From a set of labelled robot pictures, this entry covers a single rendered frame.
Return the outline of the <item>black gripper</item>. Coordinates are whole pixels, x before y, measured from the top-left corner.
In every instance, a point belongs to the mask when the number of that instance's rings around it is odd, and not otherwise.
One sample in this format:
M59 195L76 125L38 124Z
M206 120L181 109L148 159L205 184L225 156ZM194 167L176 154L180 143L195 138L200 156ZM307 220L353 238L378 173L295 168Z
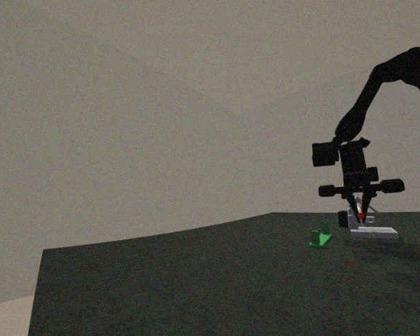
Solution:
M353 160L349 162L345 162L342 164L342 171L344 174L344 169L350 168L351 171L360 171L359 167L365 166L365 161L362 160ZM320 197L333 197L335 194L341 194L343 200L347 200L350 203L353 212L355 213L355 217L360 223L360 219L358 217L358 209L357 204L355 201L353 193L363 193L362 196L362 214L364 214L364 218L362 222L365 223L365 217L368 211L368 207L370 205L370 201L372 197L377 196L377 191L382 191L384 193L400 193L405 190L405 186L403 181L398 179L390 179L390 180L382 180L379 184L370 184L370 187L360 188L361 186L354 187L354 188L345 188L345 187L335 187L334 185L321 185L318 188L318 193Z

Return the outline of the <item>white pin with red cap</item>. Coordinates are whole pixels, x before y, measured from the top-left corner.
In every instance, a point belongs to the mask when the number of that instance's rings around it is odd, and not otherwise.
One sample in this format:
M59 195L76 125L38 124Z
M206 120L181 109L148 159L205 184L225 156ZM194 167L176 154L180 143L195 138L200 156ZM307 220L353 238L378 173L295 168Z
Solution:
M359 217L359 219L360 218L364 218L364 214L362 213L362 211L361 211L361 208L360 208L360 205L359 204L357 204L357 209L358 209L358 212L359 212L359 214L358 214L358 217Z

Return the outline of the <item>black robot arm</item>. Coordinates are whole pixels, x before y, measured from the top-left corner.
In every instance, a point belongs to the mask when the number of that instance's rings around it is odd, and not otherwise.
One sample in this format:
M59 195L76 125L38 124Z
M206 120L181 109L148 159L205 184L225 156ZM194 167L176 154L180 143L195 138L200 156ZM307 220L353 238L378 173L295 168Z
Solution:
M351 110L340 120L331 142L312 144L312 162L314 167L342 164L353 160L365 161L363 148L370 141L361 137L351 141L363 127L365 115L382 83L402 80L404 83L420 89L420 47L413 47L402 52L387 62L378 64L372 70L369 79ZM343 142L344 145L340 145ZM370 182L379 181L377 167L359 167L360 171L344 169L343 183L345 188L361 186L370 187Z

